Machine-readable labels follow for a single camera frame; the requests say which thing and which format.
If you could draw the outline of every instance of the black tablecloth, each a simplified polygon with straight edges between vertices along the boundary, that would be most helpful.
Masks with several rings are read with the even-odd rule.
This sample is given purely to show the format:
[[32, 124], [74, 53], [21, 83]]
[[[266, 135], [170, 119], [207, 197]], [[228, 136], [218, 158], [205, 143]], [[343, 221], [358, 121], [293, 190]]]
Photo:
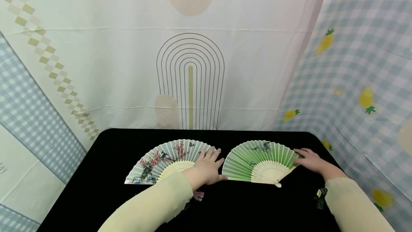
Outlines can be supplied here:
[[[310, 148], [337, 165], [308, 132], [109, 129], [98, 136], [38, 231], [97, 231], [114, 210], [149, 187], [124, 184], [138, 160], [155, 146], [177, 139], [221, 148], [221, 156], [248, 140], [268, 140]], [[222, 181], [202, 187], [203, 201], [191, 200], [158, 231], [339, 231], [330, 211], [315, 207], [314, 196], [324, 185], [320, 175], [302, 166], [282, 180], [282, 188]]]

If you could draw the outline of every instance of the white folding fan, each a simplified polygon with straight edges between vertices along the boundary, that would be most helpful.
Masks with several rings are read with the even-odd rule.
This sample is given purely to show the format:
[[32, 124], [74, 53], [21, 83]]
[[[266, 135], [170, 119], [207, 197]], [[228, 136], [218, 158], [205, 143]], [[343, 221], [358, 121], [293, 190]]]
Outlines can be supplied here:
[[[193, 167], [203, 148], [211, 146], [196, 140], [180, 139], [163, 143], [146, 153], [127, 175], [125, 184], [154, 185], [167, 176]], [[202, 192], [193, 192], [201, 200]]]
[[248, 141], [233, 148], [223, 164], [222, 174], [228, 180], [253, 183], [279, 183], [296, 166], [293, 160], [299, 155], [279, 143], [268, 141]]

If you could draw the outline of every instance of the blue checkered fabric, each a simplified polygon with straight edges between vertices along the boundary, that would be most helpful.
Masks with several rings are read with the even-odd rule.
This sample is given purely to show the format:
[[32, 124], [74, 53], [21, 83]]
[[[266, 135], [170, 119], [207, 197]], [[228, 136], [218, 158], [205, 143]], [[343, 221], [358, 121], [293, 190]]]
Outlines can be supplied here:
[[0, 204], [1, 232], [35, 232], [40, 224]]
[[[331, 28], [333, 44], [316, 55]], [[365, 86], [374, 93], [371, 115], [358, 104]], [[301, 113], [284, 123], [295, 109]], [[374, 189], [393, 196], [383, 214], [396, 231], [412, 228], [412, 156], [397, 142], [411, 110], [412, 0], [325, 0], [274, 129], [328, 140], [372, 201]]]
[[86, 155], [2, 34], [0, 124], [65, 184]]

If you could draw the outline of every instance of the sleeve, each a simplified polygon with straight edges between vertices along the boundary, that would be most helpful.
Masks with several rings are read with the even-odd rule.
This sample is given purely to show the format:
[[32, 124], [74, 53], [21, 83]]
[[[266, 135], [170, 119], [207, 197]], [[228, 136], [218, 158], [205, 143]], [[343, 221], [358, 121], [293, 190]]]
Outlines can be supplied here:
[[326, 204], [342, 232], [395, 231], [355, 181], [334, 178], [326, 188]]
[[187, 177], [174, 173], [122, 204], [98, 232], [148, 232], [177, 216], [193, 197]]

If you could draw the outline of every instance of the yellow pineapple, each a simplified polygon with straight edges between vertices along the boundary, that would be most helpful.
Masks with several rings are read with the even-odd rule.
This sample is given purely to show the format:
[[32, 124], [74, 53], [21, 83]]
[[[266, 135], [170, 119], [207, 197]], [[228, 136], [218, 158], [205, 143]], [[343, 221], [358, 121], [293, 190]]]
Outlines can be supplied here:
[[334, 28], [331, 28], [328, 30], [326, 33], [326, 36], [322, 39], [322, 41], [319, 44], [318, 49], [316, 50], [316, 55], [320, 55], [323, 53], [323, 51], [327, 50], [333, 43], [333, 32]]
[[322, 144], [325, 146], [326, 150], [332, 151], [332, 145], [327, 140], [323, 140]]
[[366, 86], [359, 96], [359, 104], [366, 109], [366, 113], [376, 112], [373, 105], [373, 92], [370, 86]]
[[299, 113], [300, 113], [299, 110], [290, 110], [290, 111], [287, 111], [287, 112], [285, 113], [285, 115], [284, 115], [284, 123], [285, 123], [286, 121], [291, 120], [295, 115], [298, 115]]
[[372, 198], [375, 200], [375, 206], [379, 209], [380, 212], [384, 212], [384, 208], [392, 206], [392, 195], [388, 192], [373, 189]]

